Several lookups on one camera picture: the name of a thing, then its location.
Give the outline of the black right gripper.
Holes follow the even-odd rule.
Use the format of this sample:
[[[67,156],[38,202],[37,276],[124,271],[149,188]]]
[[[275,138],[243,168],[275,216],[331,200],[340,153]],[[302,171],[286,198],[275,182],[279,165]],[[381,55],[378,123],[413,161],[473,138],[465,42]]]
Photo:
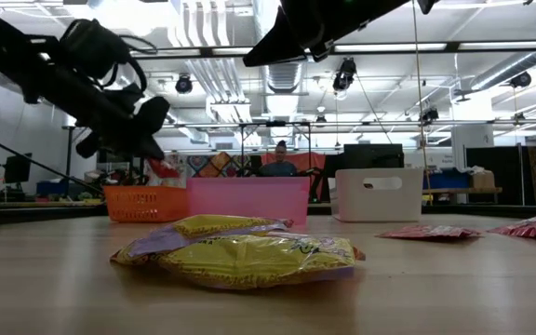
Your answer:
[[[328,57],[333,42],[410,0],[280,0],[272,29],[243,57],[245,65],[274,65]]]

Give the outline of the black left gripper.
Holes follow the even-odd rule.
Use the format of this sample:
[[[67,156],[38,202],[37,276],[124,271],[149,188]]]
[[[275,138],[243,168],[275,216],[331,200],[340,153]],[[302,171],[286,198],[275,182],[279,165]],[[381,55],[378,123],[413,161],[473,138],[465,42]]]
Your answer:
[[[91,157],[100,149],[123,155],[162,160],[164,151],[154,139],[166,120],[170,104],[160,96],[141,105],[133,86],[98,91],[89,86],[65,86],[62,106],[90,134],[76,144],[76,151]]]

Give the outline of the yellow sour candy bag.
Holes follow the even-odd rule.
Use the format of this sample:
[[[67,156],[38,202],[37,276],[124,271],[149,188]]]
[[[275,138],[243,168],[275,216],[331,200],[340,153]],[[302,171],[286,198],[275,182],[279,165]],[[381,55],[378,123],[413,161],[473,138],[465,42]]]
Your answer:
[[[337,280],[365,258],[346,238],[270,232],[206,237],[157,263],[199,286],[244,290]]]
[[[272,231],[287,231],[291,219],[268,219],[226,215],[195,215],[153,230],[118,249],[110,261],[139,266],[159,255],[197,243],[205,238],[224,235],[266,235]]]

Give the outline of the hanging floral cloth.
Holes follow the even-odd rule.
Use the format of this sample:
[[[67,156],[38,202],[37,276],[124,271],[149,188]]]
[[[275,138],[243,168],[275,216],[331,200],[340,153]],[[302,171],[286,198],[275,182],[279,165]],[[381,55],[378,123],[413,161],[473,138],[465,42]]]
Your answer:
[[[180,176],[178,178],[168,178],[168,179],[158,178],[154,175],[154,173],[150,169],[147,163],[147,159],[145,159],[144,160],[144,173],[148,179],[148,181],[146,182],[146,185],[147,186],[167,186],[167,187],[184,188],[185,179],[186,179],[186,165],[182,157],[178,155],[169,155],[165,157],[163,160],[165,160],[170,165],[172,165],[175,169],[177,169],[180,172]]]

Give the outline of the orange plastic basket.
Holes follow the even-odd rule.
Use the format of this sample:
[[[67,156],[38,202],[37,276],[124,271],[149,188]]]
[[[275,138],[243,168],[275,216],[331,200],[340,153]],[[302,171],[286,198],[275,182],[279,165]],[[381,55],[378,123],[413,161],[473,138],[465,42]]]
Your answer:
[[[188,194],[167,186],[105,186],[109,217],[115,222],[171,222],[189,216]]]

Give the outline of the white light strip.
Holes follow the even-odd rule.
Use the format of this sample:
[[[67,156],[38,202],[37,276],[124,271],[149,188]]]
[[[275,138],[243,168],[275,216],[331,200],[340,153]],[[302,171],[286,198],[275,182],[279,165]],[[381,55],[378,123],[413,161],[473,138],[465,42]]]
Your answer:
[[[459,50],[536,49],[536,41],[461,43]]]
[[[419,44],[370,44],[370,45],[337,45],[336,52],[396,52],[419,50],[443,50],[446,43],[419,43]]]
[[[214,47],[212,54],[214,56],[243,57],[251,50],[251,47]]]

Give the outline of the blue crate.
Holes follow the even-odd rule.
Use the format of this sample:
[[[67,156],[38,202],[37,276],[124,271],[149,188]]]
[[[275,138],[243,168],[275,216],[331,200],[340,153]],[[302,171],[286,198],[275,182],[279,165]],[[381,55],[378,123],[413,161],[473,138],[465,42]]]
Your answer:
[[[52,194],[64,195],[68,191],[67,181],[39,181],[36,184],[36,193],[39,196],[49,196]]]

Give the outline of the hanging orange cloth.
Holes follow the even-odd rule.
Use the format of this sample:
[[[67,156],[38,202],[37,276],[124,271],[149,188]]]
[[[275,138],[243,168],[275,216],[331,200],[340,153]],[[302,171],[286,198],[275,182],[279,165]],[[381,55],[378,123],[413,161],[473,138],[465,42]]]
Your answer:
[[[320,186],[323,180],[323,170],[326,164],[326,156],[318,153],[304,153],[304,154],[287,154],[286,160],[292,163],[297,168],[297,174],[294,176],[300,177],[301,174],[306,174],[307,170],[312,169],[313,172],[309,173],[311,182],[317,182]],[[264,154],[261,157],[261,166],[269,164],[275,161],[275,154]]]

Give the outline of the person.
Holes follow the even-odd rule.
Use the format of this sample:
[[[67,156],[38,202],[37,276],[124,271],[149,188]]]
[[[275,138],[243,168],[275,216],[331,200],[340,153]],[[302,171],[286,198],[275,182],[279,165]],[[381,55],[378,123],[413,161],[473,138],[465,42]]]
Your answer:
[[[285,141],[280,141],[275,147],[275,161],[260,167],[263,177],[292,177],[297,174],[297,168],[286,160],[288,148]]]

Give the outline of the pink plastic bin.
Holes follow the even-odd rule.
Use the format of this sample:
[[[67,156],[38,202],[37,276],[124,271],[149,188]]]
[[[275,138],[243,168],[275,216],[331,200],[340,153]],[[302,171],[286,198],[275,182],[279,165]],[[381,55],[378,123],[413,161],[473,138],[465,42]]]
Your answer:
[[[306,177],[191,178],[186,182],[190,213],[289,219],[307,222]]]

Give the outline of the blue storage bin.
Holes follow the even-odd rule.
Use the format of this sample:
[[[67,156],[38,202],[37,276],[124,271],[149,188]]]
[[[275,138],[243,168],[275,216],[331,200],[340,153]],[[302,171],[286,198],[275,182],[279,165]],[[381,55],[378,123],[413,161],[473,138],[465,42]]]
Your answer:
[[[462,189],[470,186],[470,176],[468,173],[456,171],[442,171],[440,173],[430,173],[429,177],[423,177],[422,188],[431,189]]]

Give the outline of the wooden shelf board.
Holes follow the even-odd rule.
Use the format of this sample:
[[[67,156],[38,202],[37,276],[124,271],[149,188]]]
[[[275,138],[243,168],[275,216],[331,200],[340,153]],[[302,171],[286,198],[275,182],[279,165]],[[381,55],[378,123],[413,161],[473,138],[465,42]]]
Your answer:
[[[422,194],[500,194],[502,187],[495,188],[436,188],[422,190]]]

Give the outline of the cardboard box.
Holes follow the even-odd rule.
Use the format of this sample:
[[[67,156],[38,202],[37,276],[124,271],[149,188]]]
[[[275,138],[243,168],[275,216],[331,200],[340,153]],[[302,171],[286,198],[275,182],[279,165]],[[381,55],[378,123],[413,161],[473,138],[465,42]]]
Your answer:
[[[479,170],[471,175],[471,187],[476,189],[494,189],[495,176],[490,170]]]

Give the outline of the black partition panel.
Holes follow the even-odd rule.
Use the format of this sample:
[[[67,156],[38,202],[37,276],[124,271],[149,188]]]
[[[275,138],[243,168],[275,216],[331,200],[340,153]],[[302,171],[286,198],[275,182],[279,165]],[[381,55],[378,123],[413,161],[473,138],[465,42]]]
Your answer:
[[[495,186],[502,188],[497,194],[499,205],[523,205],[523,155],[524,147],[499,146],[486,148],[467,148],[468,167],[482,167],[494,174]]]

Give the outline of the black background stand frame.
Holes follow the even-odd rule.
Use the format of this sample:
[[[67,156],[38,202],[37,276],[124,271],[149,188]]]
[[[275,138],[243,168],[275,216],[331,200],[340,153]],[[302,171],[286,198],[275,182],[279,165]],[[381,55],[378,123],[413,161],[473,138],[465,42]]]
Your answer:
[[[526,118],[522,115],[514,119],[493,119],[493,120],[428,120],[428,121],[333,121],[333,122],[285,122],[285,121],[265,121],[257,123],[214,123],[214,124],[179,124],[165,123],[157,132],[159,136],[165,130],[177,129],[182,133],[197,136],[204,134],[226,133],[231,131],[239,135],[240,151],[243,153],[247,149],[251,151],[260,150],[263,145],[255,138],[257,133],[264,128],[269,130],[281,129],[285,134],[298,133],[308,141],[312,141],[318,134],[356,134],[363,137],[367,133],[379,133],[390,143],[396,143],[394,136],[403,133],[411,138],[417,146],[427,146],[431,136],[437,136],[446,130],[455,127],[466,126],[490,126],[493,131],[505,130],[511,132],[517,129],[536,127],[536,118]]]

